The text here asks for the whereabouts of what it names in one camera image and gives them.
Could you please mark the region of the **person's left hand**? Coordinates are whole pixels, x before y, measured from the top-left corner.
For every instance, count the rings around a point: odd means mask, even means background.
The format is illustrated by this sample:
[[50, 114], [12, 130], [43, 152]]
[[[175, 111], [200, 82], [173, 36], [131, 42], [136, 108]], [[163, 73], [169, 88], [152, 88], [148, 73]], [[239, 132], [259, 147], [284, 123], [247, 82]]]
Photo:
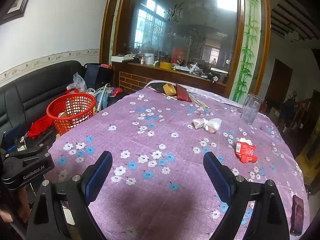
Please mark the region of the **person's left hand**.
[[28, 194], [25, 187], [16, 191], [1, 189], [1, 218], [5, 223], [12, 223], [14, 216], [27, 223], [30, 218]]

